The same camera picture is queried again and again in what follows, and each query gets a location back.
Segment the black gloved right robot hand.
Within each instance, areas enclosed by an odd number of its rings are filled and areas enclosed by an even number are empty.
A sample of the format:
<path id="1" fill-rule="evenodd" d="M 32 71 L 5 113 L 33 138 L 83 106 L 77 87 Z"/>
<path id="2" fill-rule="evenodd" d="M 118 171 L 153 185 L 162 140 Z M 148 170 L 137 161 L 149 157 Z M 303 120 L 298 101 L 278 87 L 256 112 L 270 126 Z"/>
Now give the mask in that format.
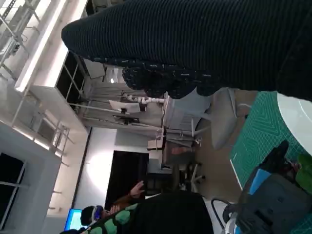
<path id="1" fill-rule="evenodd" d="M 152 98 L 221 88 L 312 98 L 309 0 L 128 0 L 69 23 L 61 38 Z"/>

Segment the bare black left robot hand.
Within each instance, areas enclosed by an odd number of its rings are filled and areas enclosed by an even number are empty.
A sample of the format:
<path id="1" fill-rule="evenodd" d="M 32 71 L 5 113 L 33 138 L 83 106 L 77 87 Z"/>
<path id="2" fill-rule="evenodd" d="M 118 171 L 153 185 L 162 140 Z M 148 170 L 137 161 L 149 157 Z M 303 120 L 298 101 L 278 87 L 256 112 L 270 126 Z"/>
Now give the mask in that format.
<path id="1" fill-rule="evenodd" d="M 274 147 L 248 178 L 236 220 L 240 233 L 288 234 L 311 214 L 312 196 L 295 180 L 288 147 L 286 140 Z"/>

